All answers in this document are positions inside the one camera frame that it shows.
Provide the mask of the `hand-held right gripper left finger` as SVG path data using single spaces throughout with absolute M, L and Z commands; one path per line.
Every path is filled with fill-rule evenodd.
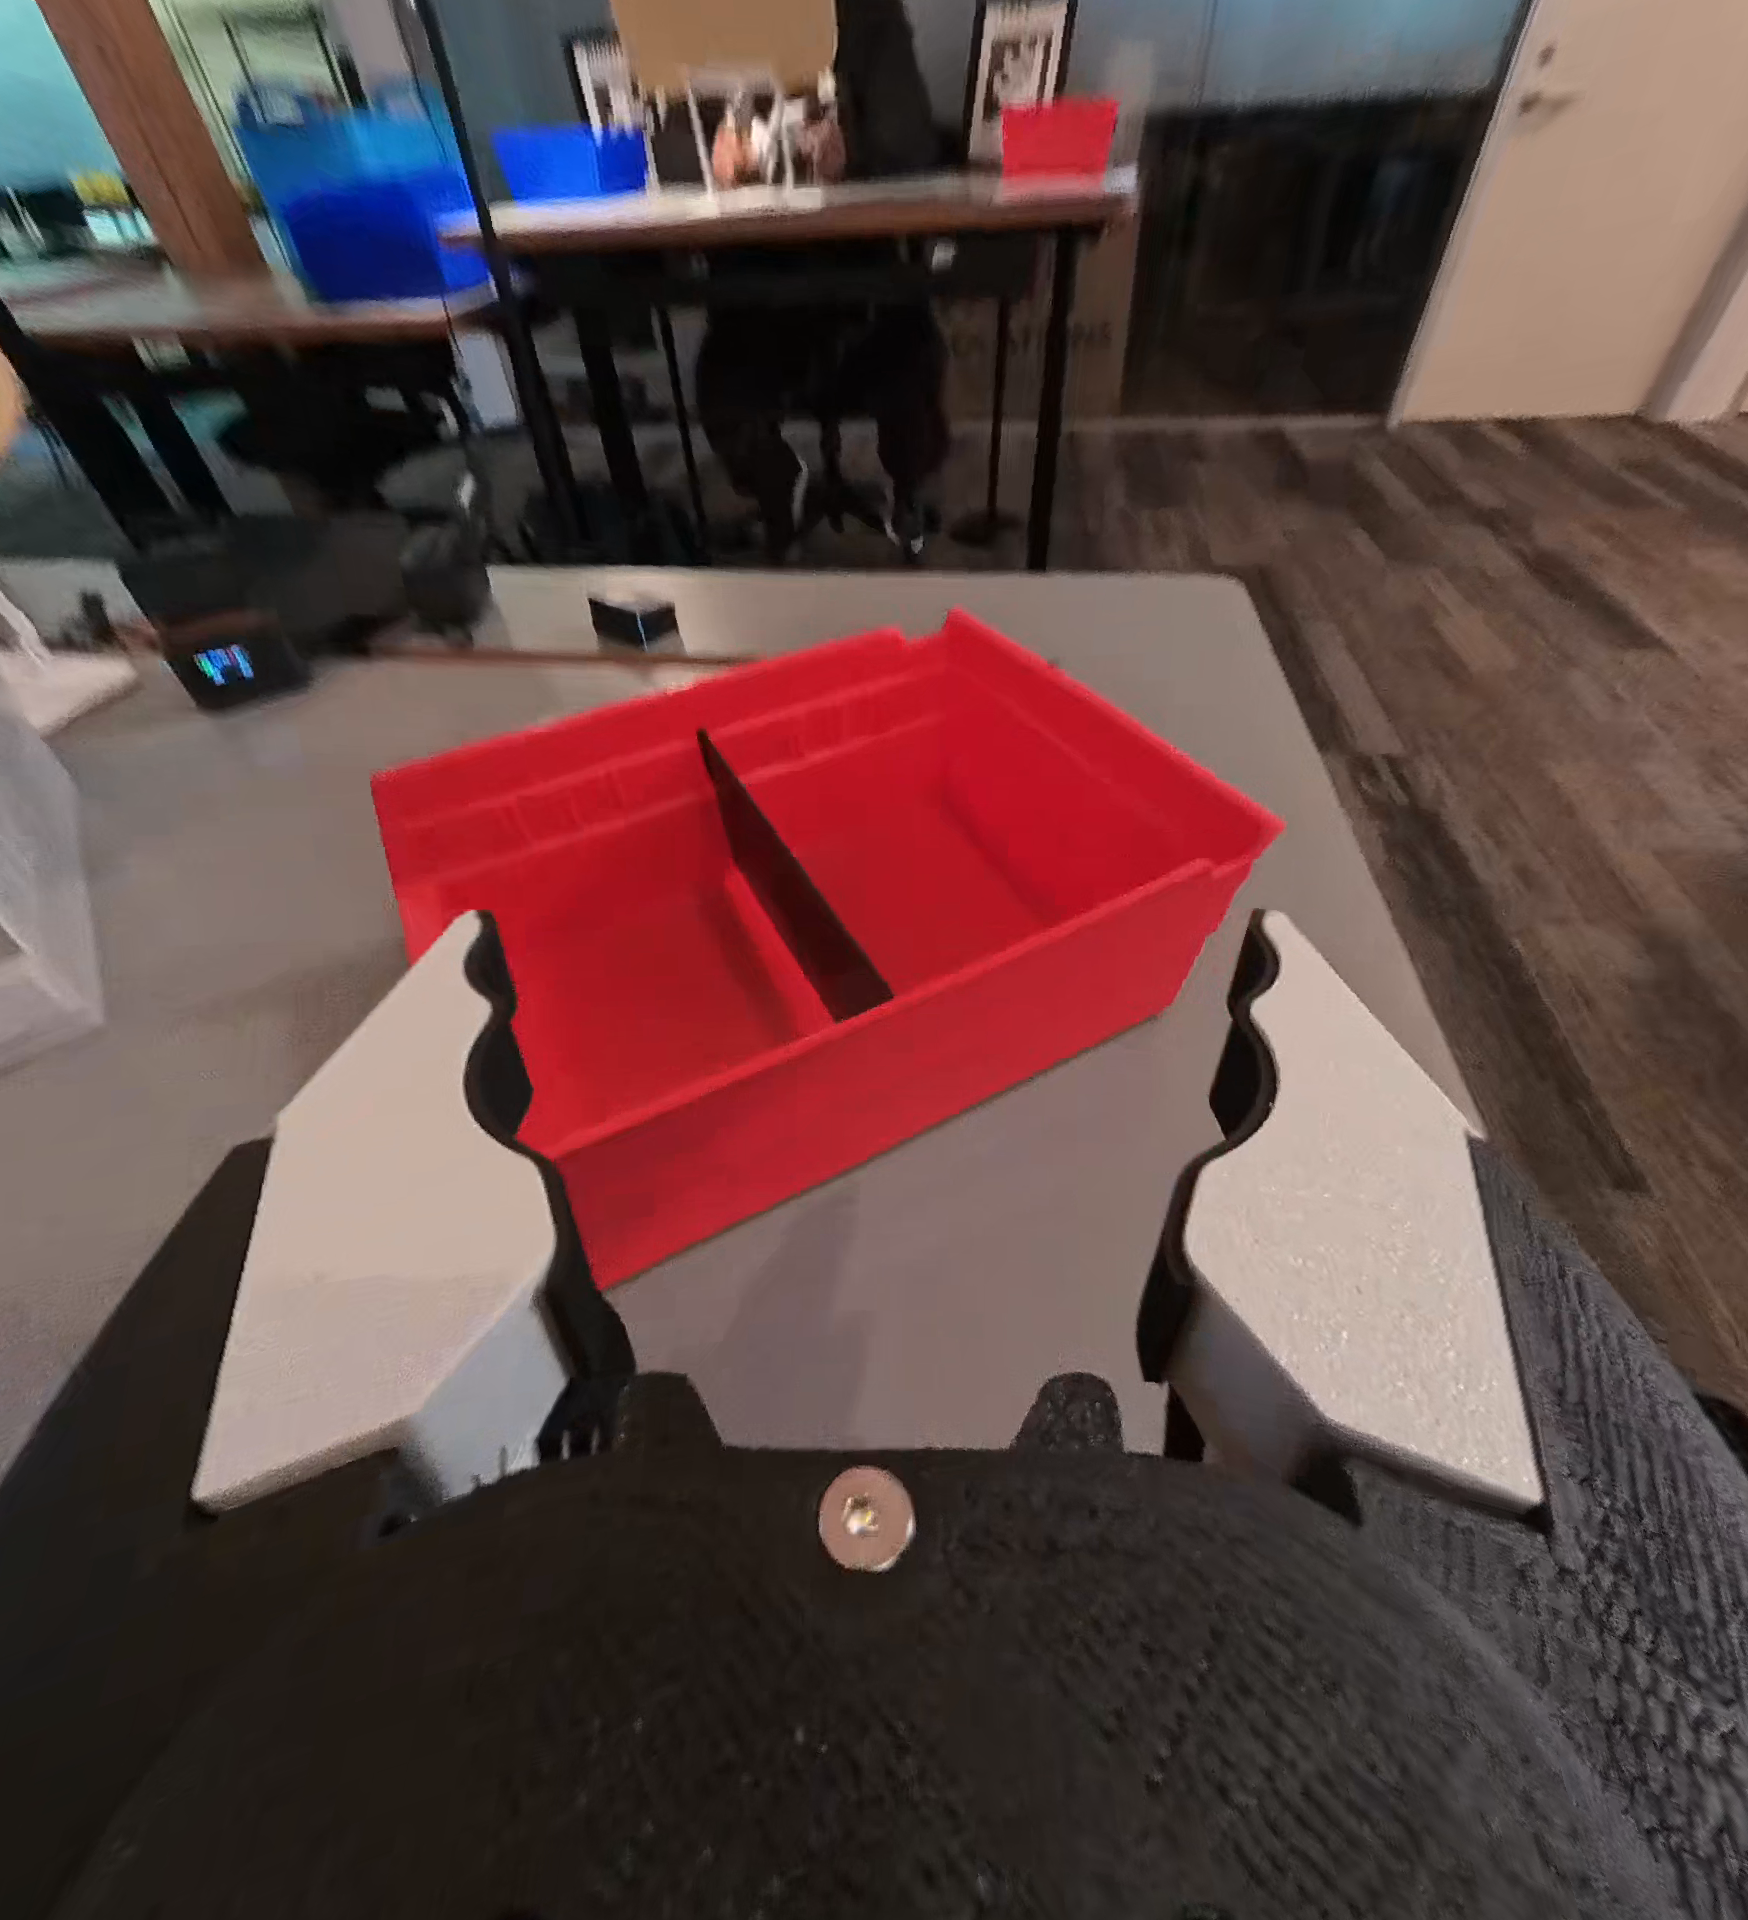
M 431 1508 L 592 1431 L 637 1369 L 558 1167 L 500 926 L 456 918 L 275 1120 L 190 1498 L 390 1453 Z

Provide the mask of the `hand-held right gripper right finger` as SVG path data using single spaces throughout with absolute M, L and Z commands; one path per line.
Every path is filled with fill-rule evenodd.
M 1135 1322 L 1226 1462 L 1358 1459 L 1485 1510 L 1545 1501 L 1482 1133 L 1282 912 L 1258 908 Z

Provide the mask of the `red plastic bin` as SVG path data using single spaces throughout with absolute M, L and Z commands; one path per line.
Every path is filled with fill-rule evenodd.
M 892 989 L 836 1024 L 739 874 L 710 731 Z M 494 916 L 602 1285 L 1164 1013 L 1285 824 L 965 611 L 376 771 L 405 947 Z

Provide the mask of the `black bin divider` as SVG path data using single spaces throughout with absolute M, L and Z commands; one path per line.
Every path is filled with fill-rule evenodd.
M 892 989 L 775 827 L 710 731 L 695 745 L 718 800 L 732 862 L 804 980 L 836 1024 L 892 1002 Z

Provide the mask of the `clear plastic drawer box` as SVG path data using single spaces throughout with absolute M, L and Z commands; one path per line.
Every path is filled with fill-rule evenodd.
M 0 1074 L 105 1027 L 71 773 L 0 675 Z

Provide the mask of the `black charger case with screen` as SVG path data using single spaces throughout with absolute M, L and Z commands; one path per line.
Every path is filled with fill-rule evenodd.
M 158 627 L 158 649 L 176 681 L 204 711 L 232 711 L 300 693 L 311 662 L 267 610 L 225 610 Z

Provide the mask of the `white sign stand base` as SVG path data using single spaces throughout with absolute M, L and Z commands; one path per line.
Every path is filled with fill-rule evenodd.
M 45 654 L 0 646 L 0 683 L 16 713 L 41 737 L 54 739 L 102 707 L 138 690 L 138 667 L 114 654 Z

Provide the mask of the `printed cardboard box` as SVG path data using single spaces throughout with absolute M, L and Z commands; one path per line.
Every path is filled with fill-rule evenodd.
M 1116 416 L 1132 316 L 1137 223 L 1076 245 L 1076 278 L 1062 414 Z M 955 241 L 952 277 L 934 298 L 948 347 L 945 399 L 955 420 L 989 420 L 995 345 L 1005 302 L 1003 410 L 1035 420 L 1054 291 L 1054 241 L 1038 233 L 978 233 Z

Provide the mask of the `long wooden table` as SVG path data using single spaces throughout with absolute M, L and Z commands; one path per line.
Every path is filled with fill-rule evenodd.
M 701 555 L 701 540 L 675 527 L 647 489 L 622 401 L 614 312 L 927 300 L 952 277 L 952 267 L 931 265 L 937 243 L 955 245 L 978 233 L 1038 233 L 1054 241 L 1054 291 L 1035 414 L 1026 568 L 1044 572 L 1054 549 L 1076 245 L 1132 220 L 1137 207 L 1132 164 L 1085 181 L 949 171 L 729 191 L 665 185 L 609 199 L 494 207 L 523 300 L 536 295 L 572 320 L 592 394 L 607 483 L 592 492 L 576 485 L 592 518 L 592 548 L 576 563 L 673 566 L 698 563 Z M 475 212 L 444 223 L 440 233 L 478 249 Z M 555 552 L 543 496 L 529 533 L 550 563 L 571 563 Z
M 298 511 L 381 511 L 385 477 L 466 444 L 457 347 L 492 295 L 319 302 L 300 280 L 89 273 L 0 284 L 0 342 L 130 552 L 238 516 L 218 467 Z

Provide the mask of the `black tripod light stand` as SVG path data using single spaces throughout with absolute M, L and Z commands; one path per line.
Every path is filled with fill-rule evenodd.
M 463 163 L 463 173 L 468 181 L 477 241 L 494 280 L 500 330 L 515 379 L 516 405 L 532 450 L 546 516 L 552 520 L 555 536 L 555 552 L 567 557 L 567 561 L 576 563 L 592 548 L 592 518 L 576 486 L 567 435 L 554 410 L 552 392 L 540 361 L 540 349 L 516 284 L 515 267 L 497 237 L 494 207 L 480 179 L 477 145 L 463 105 L 463 93 L 440 22 L 438 5 L 411 3 L 409 8 L 426 47 L 435 86 Z

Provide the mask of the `blue plastic bin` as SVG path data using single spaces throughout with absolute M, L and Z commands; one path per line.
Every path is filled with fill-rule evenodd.
M 475 212 L 451 168 L 323 185 L 277 211 L 300 280 L 323 304 L 435 300 L 492 284 L 478 249 L 441 225 Z
M 501 127 L 492 131 L 492 148 L 516 203 L 625 198 L 643 194 L 650 179 L 642 129 Z

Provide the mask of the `white double door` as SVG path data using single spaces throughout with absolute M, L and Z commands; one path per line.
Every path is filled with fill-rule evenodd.
M 1748 414 L 1748 3 L 1530 5 L 1390 420 Z

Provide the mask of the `blue carry bag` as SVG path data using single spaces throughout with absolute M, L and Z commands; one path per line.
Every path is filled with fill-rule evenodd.
M 269 206 L 332 185 L 460 166 L 438 89 L 417 81 L 385 83 L 363 105 L 281 83 L 247 86 L 236 95 L 233 131 Z

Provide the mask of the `wooden pillar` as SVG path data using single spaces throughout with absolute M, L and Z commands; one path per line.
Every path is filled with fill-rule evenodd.
M 240 187 L 154 6 L 40 3 L 40 12 L 168 265 L 216 282 L 267 275 Z

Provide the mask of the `framed tag sign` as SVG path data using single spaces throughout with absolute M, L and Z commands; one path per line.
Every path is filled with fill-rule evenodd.
M 581 112 L 595 135 L 646 133 L 647 112 L 621 35 L 590 32 L 567 39 L 567 64 Z
M 1063 89 L 1076 3 L 977 3 L 962 89 L 962 157 L 1000 166 L 1008 109 L 1046 105 Z

